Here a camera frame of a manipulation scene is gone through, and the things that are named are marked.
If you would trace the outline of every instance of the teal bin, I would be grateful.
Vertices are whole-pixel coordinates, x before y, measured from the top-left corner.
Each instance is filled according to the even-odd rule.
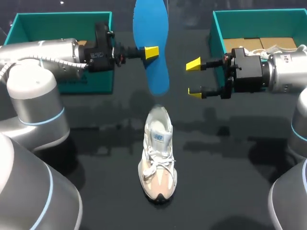
[[[18,13],[5,45],[53,39],[75,38],[95,41],[95,22],[108,22],[112,12]],[[112,93],[113,71],[88,73],[80,80],[59,83],[61,93]]]
[[[221,58],[227,51],[229,52],[229,48],[225,45],[226,39],[243,38],[247,42],[251,41],[249,39],[260,39],[259,44],[263,47],[259,48],[265,49],[268,48],[264,46],[264,41],[267,43],[269,40],[267,38],[276,41],[281,41],[281,38],[292,38],[296,47],[307,45],[307,11],[306,9],[280,9],[213,12],[209,36],[209,47],[213,58]],[[278,42],[275,45],[287,48]],[[224,86],[222,67],[216,68],[215,73],[217,84],[220,87]]]

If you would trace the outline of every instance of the shoelace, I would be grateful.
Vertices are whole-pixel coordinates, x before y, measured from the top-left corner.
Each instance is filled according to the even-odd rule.
[[[168,168],[170,163],[175,162],[175,160],[171,158],[171,155],[167,152],[153,150],[151,146],[148,147],[148,155],[150,158],[151,167],[143,171],[144,177],[149,178],[150,176],[154,175],[158,166],[161,166],[171,174],[174,183],[176,183],[173,172],[171,172]]]

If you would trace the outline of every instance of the black table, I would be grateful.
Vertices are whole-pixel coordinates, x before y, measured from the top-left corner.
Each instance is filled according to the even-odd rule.
[[[43,159],[67,176],[83,199],[81,230],[272,230],[267,211],[271,184],[290,167],[286,138],[297,96],[236,94],[198,100],[191,86],[215,86],[212,70],[185,72],[209,57],[209,31],[170,32],[166,58],[170,91],[150,95],[138,60],[116,69],[114,94],[63,96],[71,137]],[[117,39],[134,45],[130,32]],[[14,115],[0,88],[0,119]],[[145,198],[137,165],[144,122],[151,107],[166,107],[174,126],[178,185],[172,202]],[[77,164],[70,156],[77,154]]]

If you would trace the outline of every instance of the sneaker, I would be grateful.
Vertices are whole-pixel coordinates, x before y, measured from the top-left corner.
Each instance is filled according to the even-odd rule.
[[[155,106],[146,119],[139,177],[144,192],[157,202],[168,200],[177,184],[172,136],[173,126],[166,109]]]

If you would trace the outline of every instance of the blue insole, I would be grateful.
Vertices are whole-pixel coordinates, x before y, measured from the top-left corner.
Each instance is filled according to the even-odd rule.
[[[159,57],[145,64],[150,92],[161,95],[169,89],[165,59],[168,36],[168,15],[163,0],[136,0],[133,16],[133,37],[137,48],[158,46]]]

